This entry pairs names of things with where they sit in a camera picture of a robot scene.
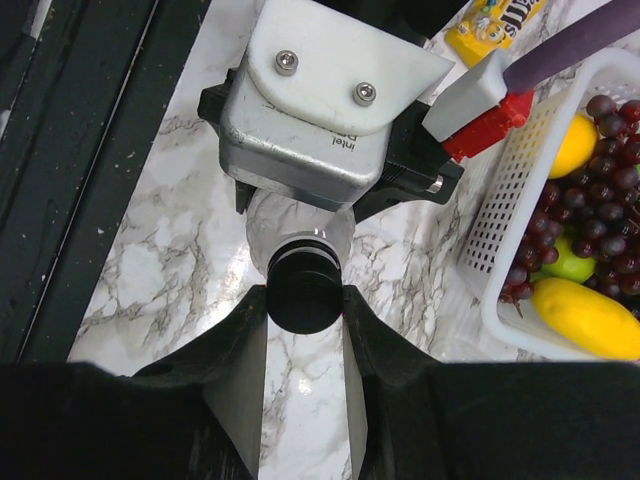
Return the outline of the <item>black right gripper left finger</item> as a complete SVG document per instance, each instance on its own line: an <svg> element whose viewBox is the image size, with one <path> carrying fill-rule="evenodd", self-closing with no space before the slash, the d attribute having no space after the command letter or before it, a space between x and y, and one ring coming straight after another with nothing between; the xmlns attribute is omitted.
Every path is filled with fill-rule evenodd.
<svg viewBox="0 0 640 480"><path fill-rule="evenodd" d="M131 376L89 363L1 369L5 479L254 479L266 290Z"/></svg>

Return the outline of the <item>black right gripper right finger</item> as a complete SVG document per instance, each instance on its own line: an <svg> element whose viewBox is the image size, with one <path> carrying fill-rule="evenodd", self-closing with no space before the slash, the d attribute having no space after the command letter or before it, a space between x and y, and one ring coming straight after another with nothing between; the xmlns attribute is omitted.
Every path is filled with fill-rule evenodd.
<svg viewBox="0 0 640 480"><path fill-rule="evenodd" d="M638 477L636 365L441 363L343 298L355 478Z"/></svg>

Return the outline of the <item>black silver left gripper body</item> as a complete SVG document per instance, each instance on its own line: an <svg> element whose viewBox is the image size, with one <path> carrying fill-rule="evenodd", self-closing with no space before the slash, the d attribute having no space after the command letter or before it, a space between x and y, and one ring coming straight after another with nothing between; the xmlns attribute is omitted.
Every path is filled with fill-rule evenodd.
<svg viewBox="0 0 640 480"><path fill-rule="evenodd" d="M258 190L359 220L446 203L463 168L423 127L452 62L425 42L456 13L438 1L267 1L240 64L201 92L219 163L244 212Z"/></svg>

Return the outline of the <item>clear bottle dark label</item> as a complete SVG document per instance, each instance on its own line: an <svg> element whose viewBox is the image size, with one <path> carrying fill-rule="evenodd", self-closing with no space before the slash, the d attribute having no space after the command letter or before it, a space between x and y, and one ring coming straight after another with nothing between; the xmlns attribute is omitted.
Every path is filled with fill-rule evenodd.
<svg viewBox="0 0 640 480"><path fill-rule="evenodd" d="M327 246L343 268L351 251L355 226L352 208L331 212L265 190L254 193L246 214L251 260L264 277L275 253L299 240Z"/></svg>

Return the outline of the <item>black bottle cap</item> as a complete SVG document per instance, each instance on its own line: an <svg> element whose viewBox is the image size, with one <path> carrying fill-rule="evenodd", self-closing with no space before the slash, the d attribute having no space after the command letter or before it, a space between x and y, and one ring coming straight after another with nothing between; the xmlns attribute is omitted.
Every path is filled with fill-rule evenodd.
<svg viewBox="0 0 640 480"><path fill-rule="evenodd" d="M311 271L274 273L266 284L267 312L281 329L310 335L332 326L343 312L342 285Z"/></svg>

